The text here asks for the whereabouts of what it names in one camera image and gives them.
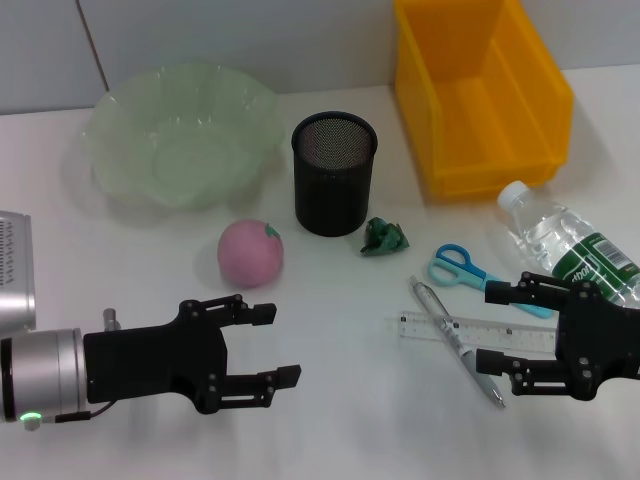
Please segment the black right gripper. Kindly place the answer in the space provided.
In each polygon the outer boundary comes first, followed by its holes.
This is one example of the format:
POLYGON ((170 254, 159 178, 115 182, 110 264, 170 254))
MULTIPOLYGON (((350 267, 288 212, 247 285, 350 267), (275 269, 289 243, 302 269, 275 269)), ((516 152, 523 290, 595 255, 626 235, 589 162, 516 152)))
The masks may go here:
POLYGON ((608 301, 593 282, 572 285, 525 271, 515 285, 488 281, 485 302, 562 306, 555 350, 558 361, 476 350, 476 371, 507 375, 515 396, 569 395, 590 401, 608 380, 639 378, 639 311, 608 301))

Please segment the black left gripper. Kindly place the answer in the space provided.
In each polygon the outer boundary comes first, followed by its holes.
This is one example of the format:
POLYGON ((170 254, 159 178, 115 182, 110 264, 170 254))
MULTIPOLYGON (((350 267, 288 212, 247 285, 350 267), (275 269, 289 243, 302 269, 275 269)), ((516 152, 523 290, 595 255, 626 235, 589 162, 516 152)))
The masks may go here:
POLYGON ((271 325, 273 303, 248 305, 241 294, 186 300, 164 325, 90 333, 83 337, 87 401, 115 402, 176 393, 201 414, 269 408, 279 390, 294 388, 299 365, 253 375, 226 375, 221 328, 271 325))

